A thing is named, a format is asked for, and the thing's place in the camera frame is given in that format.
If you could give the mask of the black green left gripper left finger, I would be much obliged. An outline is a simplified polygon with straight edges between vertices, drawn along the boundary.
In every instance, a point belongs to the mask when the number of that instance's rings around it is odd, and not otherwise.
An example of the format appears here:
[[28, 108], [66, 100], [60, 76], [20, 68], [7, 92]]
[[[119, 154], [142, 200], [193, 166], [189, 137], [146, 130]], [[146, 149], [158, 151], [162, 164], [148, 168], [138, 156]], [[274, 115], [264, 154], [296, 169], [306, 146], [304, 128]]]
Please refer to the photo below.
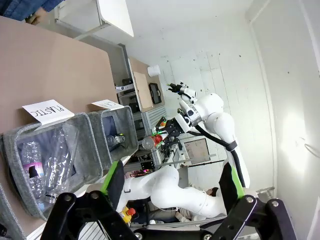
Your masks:
[[87, 223], [96, 222], [112, 240], [137, 240], [117, 206], [125, 183], [121, 160], [112, 163], [102, 187], [86, 192], [81, 197], [64, 192], [51, 210], [42, 240], [77, 240]]

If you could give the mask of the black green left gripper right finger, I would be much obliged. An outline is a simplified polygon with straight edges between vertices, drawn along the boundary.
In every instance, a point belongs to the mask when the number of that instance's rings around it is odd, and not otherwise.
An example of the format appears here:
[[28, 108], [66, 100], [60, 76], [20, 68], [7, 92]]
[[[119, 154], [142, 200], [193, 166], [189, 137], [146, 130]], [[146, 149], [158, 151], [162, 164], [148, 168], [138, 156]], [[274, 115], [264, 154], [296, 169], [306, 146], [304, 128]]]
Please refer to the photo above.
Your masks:
[[219, 185], [227, 216], [200, 226], [202, 240], [235, 240], [244, 227], [255, 228], [262, 240], [296, 240], [284, 202], [273, 198], [262, 202], [245, 195], [237, 171], [226, 164]]

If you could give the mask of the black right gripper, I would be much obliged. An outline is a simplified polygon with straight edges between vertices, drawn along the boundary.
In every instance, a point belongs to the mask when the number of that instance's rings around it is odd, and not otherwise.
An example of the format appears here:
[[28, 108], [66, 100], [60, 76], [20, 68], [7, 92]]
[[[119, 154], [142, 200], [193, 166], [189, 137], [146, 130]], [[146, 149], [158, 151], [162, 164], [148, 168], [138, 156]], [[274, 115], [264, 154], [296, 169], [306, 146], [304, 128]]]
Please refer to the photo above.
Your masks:
[[187, 122], [183, 116], [176, 116], [172, 119], [168, 119], [166, 124], [156, 126], [154, 129], [155, 135], [162, 135], [165, 137], [160, 149], [165, 156], [169, 156], [170, 152], [174, 149], [174, 145], [177, 145], [179, 150], [181, 149], [181, 142], [178, 137], [181, 134], [186, 133]]

